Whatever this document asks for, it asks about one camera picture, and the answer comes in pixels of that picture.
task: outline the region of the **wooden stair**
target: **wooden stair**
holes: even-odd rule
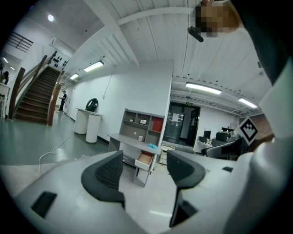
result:
[[[15,119],[47,124],[50,99],[60,72],[47,67],[19,102]]]

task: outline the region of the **handrail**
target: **handrail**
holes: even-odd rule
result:
[[[54,87],[54,90],[53,90],[53,93],[51,96],[51,102],[50,102],[49,111],[48,111],[48,126],[53,125],[53,116],[54,116],[55,106],[56,106],[58,94],[59,94],[61,87],[62,87],[62,85],[60,84],[60,81],[62,80],[64,74],[65,74],[64,71],[62,71],[59,74],[59,77],[57,79],[56,85]]]
[[[8,112],[8,118],[13,119],[14,113],[15,113],[15,106],[16,106],[16,98],[17,95],[20,93],[20,91],[24,88],[24,86],[28,83],[29,80],[32,80],[34,82],[38,76],[38,73],[40,69],[48,64],[51,59],[56,55],[57,51],[47,59],[47,56],[45,55],[42,59],[42,61],[34,66],[32,69],[29,70],[29,72],[25,73],[24,68],[20,68],[19,73],[16,77],[16,81],[13,85],[12,93],[11,93],[11,98],[10,98],[10,103],[9,103],[9,112]]]
[[[12,93],[11,93],[11,98],[10,98],[10,104],[9,104],[9,112],[8,112],[8,118],[12,119],[13,114],[14,114],[14,108],[15,108],[15,101],[16,101],[16,97],[18,94],[18,88],[20,85],[20,82],[22,80],[22,77],[24,75],[24,72],[26,70],[24,68],[20,68],[19,73],[16,77],[13,89],[12,89]]]
[[[26,53],[33,45],[33,42],[16,32],[11,32],[7,39],[7,44]]]
[[[51,57],[49,57],[48,59],[45,60],[44,64],[46,65],[51,59],[53,58],[53,55]],[[30,73],[32,73],[33,71],[35,71],[37,69],[37,67],[39,66],[39,64],[35,65],[33,68],[31,68],[28,72],[26,72],[23,76],[24,80]]]
[[[45,60],[46,60],[47,56],[45,55],[41,61],[41,63],[38,65],[37,69],[35,70],[35,72],[33,72],[33,79],[32,79],[32,82],[34,82],[34,80],[37,78],[37,75],[38,75],[38,72],[40,71],[40,69],[42,68],[42,65],[44,64]],[[27,82],[31,79],[31,76],[28,76],[28,77],[25,77],[23,80],[22,80],[22,83],[20,84],[19,86],[19,89],[18,89],[18,93],[20,93],[20,91],[23,89],[23,87],[27,84]]]
[[[47,56],[45,55],[45,56],[43,57],[41,63],[39,63],[39,64],[37,64],[36,66],[34,66],[31,70],[29,70],[29,72],[27,72],[27,73],[25,74],[25,76],[23,77],[22,82],[21,82],[21,84],[20,84],[20,89],[19,89],[19,91],[18,91],[18,94],[19,94],[20,91],[23,89],[23,87],[27,84],[27,82],[32,78],[33,75],[36,74],[36,77],[37,77],[38,72],[40,71],[40,69],[41,69],[43,66],[45,66],[46,64],[48,64],[48,63],[52,60],[52,58],[56,55],[56,53],[57,53],[57,51],[55,51],[55,53],[52,54],[52,56],[49,57],[48,59],[47,59]]]

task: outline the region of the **white column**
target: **white column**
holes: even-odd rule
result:
[[[89,113],[77,110],[74,132],[77,134],[87,133]]]
[[[101,116],[90,114],[90,117],[88,118],[86,142],[88,143],[97,142],[100,122],[101,122]]]

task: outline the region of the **fluorescent light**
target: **fluorescent light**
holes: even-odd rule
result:
[[[78,77],[79,76],[79,74],[77,74],[77,73],[75,73],[72,77],[70,77],[70,79],[75,79],[76,77]]]
[[[50,22],[52,22],[52,21],[54,20],[54,16],[52,16],[52,15],[48,15],[48,20],[49,20]]]
[[[257,108],[256,105],[252,104],[251,102],[249,102],[249,101],[247,101],[247,100],[245,100],[245,99],[243,99],[243,98],[240,98],[238,101],[243,102],[243,103],[245,103],[246,105],[251,106],[252,108]]]
[[[91,71],[91,70],[93,70],[93,69],[95,69],[95,68],[101,67],[101,66],[103,66],[103,65],[104,65],[104,63],[103,63],[101,60],[99,60],[99,61],[97,61],[96,63],[94,63],[94,64],[88,66],[88,67],[85,68],[84,70],[85,70],[86,72],[89,72],[89,71]]]
[[[189,82],[186,83],[186,87],[198,89],[198,90],[204,90],[204,91],[215,93],[215,94],[220,94],[222,92],[221,90],[212,89],[212,88],[209,88],[204,85],[197,85],[197,84],[193,84],[193,83],[189,83]]]

